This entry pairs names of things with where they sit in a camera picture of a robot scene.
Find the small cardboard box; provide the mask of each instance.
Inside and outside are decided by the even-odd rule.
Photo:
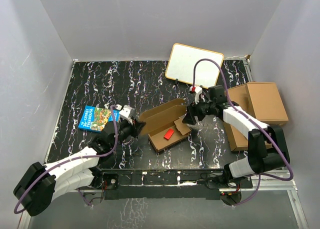
[[[158,153],[173,144],[188,137],[190,128],[182,123],[182,116],[187,113],[185,100],[177,98],[165,104],[147,110],[139,117],[140,122],[145,122],[140,135],[148,134],[149,140]],[[169,140],[164,136],[169,129],[174,133]]]
[[[283,125],[288,116],[274,82],[248,82],[228,90],[232,101],[242,109],[267,124]],[[230,124],[223,123],[231,151],[248,150],[248,140]]]

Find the gray floor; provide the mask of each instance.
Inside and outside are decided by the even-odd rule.
[[[251,193],[244,192],[243,198]],[[234,209],[218,200],[144,198],[102,201],[91,210],[77,193],[68,193],[33,217],[29,226],[29,229],[75,228],[296,229],[298,226],[286,191],[259,191],[253,200]]]

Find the large cardboard box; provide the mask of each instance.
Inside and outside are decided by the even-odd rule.
[[[147,110],[139,117],[140,122],[145,122],[140,135],[148,134],[149,140],[158,153],[175,143],[188,137],[190,128],[182,123],[182,116],[187,113],[185,100],[177,98],[165,104]],[[174,133],[169,140],[164,136],[169,129]]]
[[[248,82],[228,90],[232,101],[242,109],[267,124],[283,125],[289,121],[274,82]],[[248,150],[248,140],[230,124],[223,123],[231,151]]]

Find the book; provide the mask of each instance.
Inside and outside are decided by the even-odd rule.
[[[115,120],[119,122],[118,110],[113,110]],[[92,132],[101,132],[107,122],[112,122],[111,110],[86,105],[78,128]]]

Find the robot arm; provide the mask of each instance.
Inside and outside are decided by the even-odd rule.
[[[231,106],[221,85],[209,88],[209,98],[202,93],[199,86],[192,86],[190,92],[195,93],[195,100],[187,107],[187,114],[182,121],[183,123],[195,125],[197,123],[195,116],[199,121],[202,121],[206,115],[215,115],[222,121],[234,126],[248,139],[247,157],[226,164],[222,176],[215,178],[215,182],[223,184],[237,182],[246,176],[285,166],[282,156],[274,147],[267,150],[265,142],[271,142],[260,130],[269,134],[285,159],[290,163],[285,136],[280,126],[268,125],[253,118],[235,102],[233,102],[234,106]]]
[[[115,122],[109,121],[101,133],[78,153],[53,163],[32,164],[13,191],[30,216],[43,212],[57,197],[92,185],[100,176],[95,167],[112,155],[116,148],[115,139],[122,143],[129,136],[137,137],[144,127],[145,123],[137,121],[134,113],[133,108],[125,105],[119,112],[120,123],[116,122],[117,132]]]

